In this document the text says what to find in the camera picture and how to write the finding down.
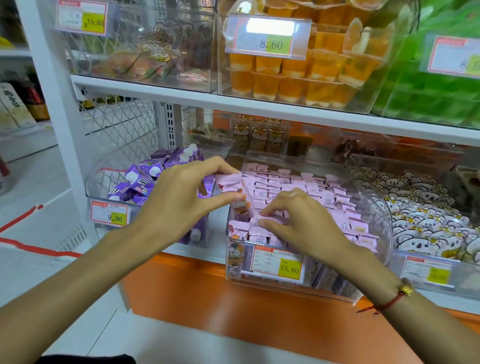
white floor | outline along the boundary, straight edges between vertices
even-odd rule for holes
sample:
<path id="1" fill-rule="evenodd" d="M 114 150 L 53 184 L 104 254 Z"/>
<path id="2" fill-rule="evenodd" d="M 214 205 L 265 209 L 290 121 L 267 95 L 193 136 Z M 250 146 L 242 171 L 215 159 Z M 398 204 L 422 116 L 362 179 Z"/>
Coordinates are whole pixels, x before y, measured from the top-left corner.
<path id="1" fill-rule="evenodd" d="M 13 188 L 0 197 L 0 226 L 69 189 L 58 147 L 16 160 L 8 166 L 15 181 Z M 72 218 L 83 221 L 78 216 Z M 19 224 L 21 226 L 7 230 L 2 236 L 15 238 L 15 231 L 24 234 L 29 227 L 29 218 Z M 0 245 L 0 306 L 67 264 L 68 260 Z M 138 363 L 145 364 L 327 363 L 128 313 L 117 287 L 93 304 L 46 353 L 91 356 L 126 353 Z"/>

price tag holder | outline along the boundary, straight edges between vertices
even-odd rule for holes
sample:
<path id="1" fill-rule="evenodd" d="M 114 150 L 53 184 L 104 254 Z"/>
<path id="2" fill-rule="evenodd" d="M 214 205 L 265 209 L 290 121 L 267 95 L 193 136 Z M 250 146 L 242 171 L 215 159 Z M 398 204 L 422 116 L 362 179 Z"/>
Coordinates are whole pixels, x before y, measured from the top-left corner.
<path id="1" fill-rule="evenodd" d="M 304 60 L 311 19 L 230 14 L 225 20 L 225 52 Z"/>
<path id="2" fill-rule="evenodd" d="M 110 37 L 115 10 L 114 2 L 58 0 L 57 29 Z"/>
<path id="3" fill-rule="evenodd" d="M 305 276 L 303 255 L 264 245 L 255 245 L 250 271 L 263 277 L 302 283 Z"/>
<path id="4" fill-rule="evenodd" d="M 450 284 L 451 272 L 452 263 L 408 255 L 401 276 L 417 282 L 455 288 Z"/>
<path id="5" fill-rule="evenodd" d="M 90 220 L 111 226 L 126 226 L 130 223 L 130 209 L 126 205 L 93 200 Z"/>
<path id="6" fill-rule="evenodd" d="M 437 36 L 427 72 L 480 78 L 480 39 Z"/>

orange shelf base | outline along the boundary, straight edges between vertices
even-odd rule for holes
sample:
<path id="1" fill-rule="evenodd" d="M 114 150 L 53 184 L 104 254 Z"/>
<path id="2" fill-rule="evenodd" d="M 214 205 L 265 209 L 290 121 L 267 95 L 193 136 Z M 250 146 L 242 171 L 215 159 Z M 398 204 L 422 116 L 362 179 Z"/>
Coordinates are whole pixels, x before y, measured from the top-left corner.
<path id="1" fill-rule="evenodd" d="M 382 316 L 228 282 L 225 266 L 159 254 L 122 281 L 133 312 L 341 364 L 421 364 Z M 451 311 L 480 332 L 479 317 Z"/>

beige package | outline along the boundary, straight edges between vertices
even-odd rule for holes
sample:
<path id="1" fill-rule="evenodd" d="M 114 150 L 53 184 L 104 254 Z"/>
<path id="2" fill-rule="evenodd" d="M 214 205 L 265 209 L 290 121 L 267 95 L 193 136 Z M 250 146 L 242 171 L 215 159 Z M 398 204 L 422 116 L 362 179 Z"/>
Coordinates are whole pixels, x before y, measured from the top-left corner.
<path id="1" fill-rule="evenodd" d="M 17 124 L 15 124 L 7 109 L 0 101 L 0 132 L 6 133 L 15 129 L 18 129 Z"/>
<path id="2" fill-rule="evenodd" d="M 9 83 L 0 83 L 0 101 L 21 128 L 35 125 L 36 121 L 28 111 L 25 104 L 18 97 L 13 86 Z"/>

bracelet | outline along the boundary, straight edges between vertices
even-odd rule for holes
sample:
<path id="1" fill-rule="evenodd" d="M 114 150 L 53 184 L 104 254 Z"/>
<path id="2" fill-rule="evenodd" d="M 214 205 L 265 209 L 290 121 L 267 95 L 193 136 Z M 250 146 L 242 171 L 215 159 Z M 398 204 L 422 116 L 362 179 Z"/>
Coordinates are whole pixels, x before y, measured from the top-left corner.
<path id="1" fill-rule="evenodd" d="M 387 302 L 387 303 L 382 304 L 380 306 L 366 307 L 366 308 L 364 308 L 360 311 L 357 311 L 357 314 L 375 309 L 376 311 L 375 311 L 374 315 L 378 315 L 381 311 L 385 311 L 387 308 L 393 306 L 403 296 L 410 296 L 413 292 L 413 286 L 411 285 L 411 283 L 406 278 L 403 278 L 402 282 L 403 282 L 403 284 L 398 286 L 398 293 L 396 294 L 396 296 L 390 302 Z"/>

